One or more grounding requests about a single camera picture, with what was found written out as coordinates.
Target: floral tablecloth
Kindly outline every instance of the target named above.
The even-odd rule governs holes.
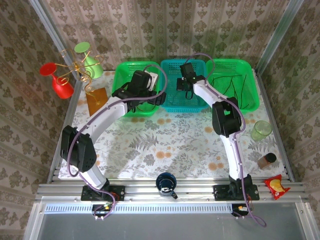
[[[115,72],[107,71],[93,86],[106,88],[111,96]],[[260,107],[246,114],[246,130],[240,135],[244,166],[253,177],[286,175],[273,133],[254,142],[250,131],[256,121],[269,121],[266,107],[259,93]],[[75,111],[73,126],[84,123],[89,110],[84,91]],[[229,164],[220,137],[212,128],[210,109],[200,113],[169,113],[162,107],[151,117],[121,117],[100,136],[94,145],[99,169],[108,178],[157,177],[170,172],[177,178],[227,178]],[[277,161],[260,170],[257,160],[274,153]],[[60,179],[71,178],[63,160]]]

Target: dark blue mug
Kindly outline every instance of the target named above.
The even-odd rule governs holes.
[[[155,185],[163,196],[172,196],[174,199],[178,198],[174,191],[177,186],[177,179],[170,172],[161,173],[156,178]]]

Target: chip bag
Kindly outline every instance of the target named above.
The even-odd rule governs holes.
[[[271,177],[271,178],[264,180],[264,183],[270,189],[270,191],[274,197],[274,200],[277,200],[281,196],[285,195],[285,193],[288,192],[290,189],[290,187],[284,188],[281,185],[281,179],[282,179],[282,177],[279,174],[277,176],[274,176],[274,177]]]

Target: wall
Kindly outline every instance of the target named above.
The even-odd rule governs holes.
[[[320,1],[304,0],[262,75],[297,181],[320,226]]]
[[[22,239],[68,107],[39,75],[59,53],[28,1],[0,1],[0,239]]]
[[[128,60],[241,58],[255,66],[288,0],[43,0],[64,41],[82,41],[114,70]]]

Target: green cup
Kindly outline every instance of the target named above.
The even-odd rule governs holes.
[[[78,43],[74,47],[74,51],[76,53],[84,53],[86,55],[89,48],[90,48],[90,43],[83,41]],[[86,59],[84,60],[84,66],[86,66],[85,70],[90,73],[90,76],[92,79],[100,78],[104,73],[104,69],[102,68],[101,64],[98,64],[98,63],[99,61],[97,61],[91,56],[87,56]]]
[[[251,131],[251,138],[255,141],[261,141],[272,132],[271,124],[266,121],[257,121]]]

